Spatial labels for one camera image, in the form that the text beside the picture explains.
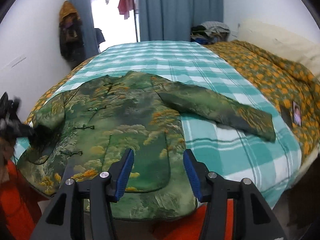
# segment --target hanging coat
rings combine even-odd
[[[133,10],[133,0],[120,0],[119,5],[119,14],[124,15],[124,19],[128,19],[130,17],[129,11]]]
[[[81,19],[69,1],[65,1],[61,7],[59,22],[61,55],[67,61],[75,61],[76,65],[79,65],[85,60]]]

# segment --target photo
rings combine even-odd
[[[296,125],[301,126],[301,108],[294,101],[292,101],[292,117],[293,117],[293,122]]]

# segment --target green floral jacket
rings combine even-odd
[[[131,148],[135,160],[127,193],[112,205],[113,215],[186,215],[196,202],[182,163],[183,112],[275,140],[268,113],[203,87],[130,71],[123,77],[88,81],[47,102],[33,117],[37,138],[18,168],[30,184],[50,196],[68,178],[83,181],[107,171]]]

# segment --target pillow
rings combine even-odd
[[[258,20],[245,20],[239,27],[238,40],[247,41],[279,57],[303,64],[320,78],[320,44],[281,27]]]

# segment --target checkered bedsheet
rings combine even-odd
[[[182,114],[181,119],[186,146],[198,161],[227,179],[250,178],[269,205],[276,204],[300,167],[299,144],[278,111],[249,81],[197,43],[145,41],[113,46],[80,69],[52,97],[100,76],[122,76],[130,70],[203,86],[272,114],[274,143],[196,115]],[[17,155],[27,146],[27,141],[21,140],[16,147]]]

